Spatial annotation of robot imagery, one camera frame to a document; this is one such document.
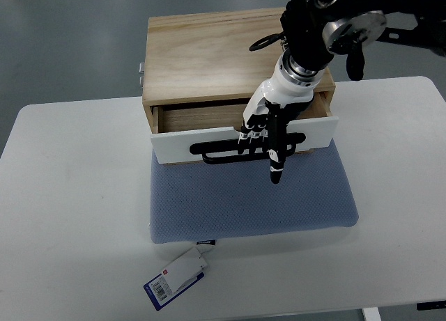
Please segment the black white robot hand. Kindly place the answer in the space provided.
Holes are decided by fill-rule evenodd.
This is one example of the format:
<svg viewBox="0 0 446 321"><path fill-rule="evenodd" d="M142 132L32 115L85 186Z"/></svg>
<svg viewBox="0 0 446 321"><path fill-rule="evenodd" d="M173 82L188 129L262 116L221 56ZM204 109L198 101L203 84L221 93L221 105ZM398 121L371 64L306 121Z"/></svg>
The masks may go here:
<svg viewBox="0 0 446 321"><path fill-rule="evenodd" d="M265 142L270 158L270 179L279 183L288 144L286 128L314 100L314 89L323 76L322 70L308 70L282 53L271 78L263 81L243 111L238 139L238 154L251 144Z"/></svg>

